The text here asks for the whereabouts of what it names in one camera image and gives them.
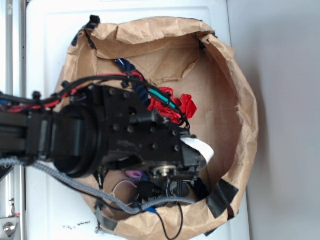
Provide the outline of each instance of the brown paper bag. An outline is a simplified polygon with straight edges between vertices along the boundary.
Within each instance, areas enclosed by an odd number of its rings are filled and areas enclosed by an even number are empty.
[[[191,133],[208,143],[215,154],[201,172],[211,194],[182,207],[179,240],[212,231],[238,214],[257,151],[256,98],[236,63],[234,50],[213,33],[207,24],[194,19],[151,17],[117,25],[100,24],[99,17],[91,16],[68,50],[57,89],[62,81],[119,73],[114,59],[125,58],[157,87],[174,89],[176,97],[192,95],[198,110],[190,119]],[[93,176],[80,181],[98,188]],[[166,239],[156,214],[113,219],[112,212],[95,208],[95,199],[84,198],[106,232],[132,240]],[[179,208],[157,211],[168,236],[174,237],[181,224]]]

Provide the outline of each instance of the red wire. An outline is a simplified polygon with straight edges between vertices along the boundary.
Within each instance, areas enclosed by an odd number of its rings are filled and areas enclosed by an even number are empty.
[[[122,76],[122,77],[126,77],[126,76],[129,76],[128,73],[106,73],[106,74],[99,74],[98,76],[101,76],[101,77],[109,77],[109,76]],[[144,80],[142,74],[139,72],[139,71],[132,71],[131,74],[135,77],[138,77],[141,81]],[[83,89],[87,86],[78,86],[78,87],[75,87],[71,90],[70,92],[70,96],[71,95],[74,95],[77,93],[77,91],[79,91],[80,89]],[[69,93],[65,93],[62,97],[61,97],[61,100],[67,98],[69,96]],[[53,102],[50,102],[48,104],[45,104],[43,107],[44,108],[54,108],[55,106],[57,106],[61,100],[56,100],[56,101],[53,101]],[[9,110],[10,113],[20,113],[21,111],[23,111],[24,109],[27,109],[27,108],[31,108],[31,109],[34,109],[34,110],[39,110],[42,108],[41,105],[17,105],[17,106],[12,106]]]

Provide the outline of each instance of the black tape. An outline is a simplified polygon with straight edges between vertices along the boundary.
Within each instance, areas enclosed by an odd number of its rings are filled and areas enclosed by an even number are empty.
[[[198,40],[198,41],[199,41],[199,48],[200,48],[201,50],[205,49],[205,48],[206,48],[205,44],[204,44],[202,41],[200,41],[200,40]]]
[[[228,215],[228,221],[230,221],[231,219],[234,219],[234,218],[235,218],[235,216]],[[213,229],[213,230],[211,230],[211,231],[208,231],[208,232],[204,233],[204,235],[205,235],[206,237],[209,237],[209,236],[210,236],[211,234],[213,234],[217,229],[218,229],[218,228],[215,228],[215,229]]]
[[[77,43],[78,43],[78,36],[79,36],[79,33],[83,30],[94,30],[95,28],[97,28],[99,26],[99,24],[101,23],[101,20],[100,20],[100,17],[99,16],[94,16],[94,15],[91,15],[90,16],[90,21],[84,25],[80,31],[76,34],[76,36],[74,37],[74,39],[72,40],[72,43],[71,45],[72,46],[76,46]],[[88,35],[87,32],[86,33],[86,37],[88,38],[88,42],[89,42],[89,45],[91,46],[91,48],[93,49],[97,49],[95,44],[93,43],[93,41],[91,40],[90,36]]]
[[[215,31],[212,33],[212,35],[218,39],[218,36],[216,35]]]
[[[114,231],[118,225],[118,222],[116,220],[104,217],[102,215],[102,210],[100,209],[100,206],[96,208],[95,217],[98,220],[99,225],[107,230]]]
[[[215,219],[220,217],[230,206],[238,192],[238,188],[232,186],[225,180],[221,179],[218,182],[213,191],[206,198],[206,204]]]

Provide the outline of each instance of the red fabric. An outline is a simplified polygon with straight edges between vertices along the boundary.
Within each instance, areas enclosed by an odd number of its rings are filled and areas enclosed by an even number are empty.
[[[192,101],[192,96],[188,94],[182,94],[181,98],[174,98],[174,90],[169,87],[160,87],[160,90],[164,93],[170,93],[170,99],[177,104],[177,106],[181,109],[181,111],[186,115],[187,119],[190,119],[194,116],[197,111],[197,107],[195,103]],[[179,113],[172,111],[167,106],[163,106],[161,102],[158,100],[151,98],[151,103],[148,107],[148,110],[157,110],[162,116],[169,117],[173,123],[179,124],[181,118]]]

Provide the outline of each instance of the braided gray cable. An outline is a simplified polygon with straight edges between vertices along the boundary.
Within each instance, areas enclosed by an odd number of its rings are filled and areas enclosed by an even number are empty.
[[[0,158],[0,166],[7,166],[7,165],[23,165],[23,163],[21,161],[19,161],[16,157]],[[168,202],[183,202],[183,203],[188,203],[188,204],[195,203],[194,200],[189,199],[189,198],[171,196],[171,197],[164,197],[164,198],[150,201],[146,204],[141,205],[140,207],[131,208],[131,207],[127,206],[123,201],[113,197],[112,195],[107,194],[104,191],[100,191],[98,189],[95,189],[95,188],[88,186],[86,184],[83,184],[81,182],[78,182],[78,181],[74,180],[73,178],[65,175],[64,173],[61,173],[57,170],[54,170],[50,167],[47,167],[46,165],[43,165],[42,163],[35,162],[31,166],[51,175],[52,177],[60,180],[61,182],[65,183],[73,188],[76,188],[78,190],[82,190],[87,193],[93,194],[97,197],[106,199],[106,200],[116,204],[119,208],[121,208],[123,211],[125,211],[128,214],[133,214],[133,215],[138,214],[141,211],[147,210],[150,207],[153,207],[155,205],[162,204],[162,203],[168,203]]]

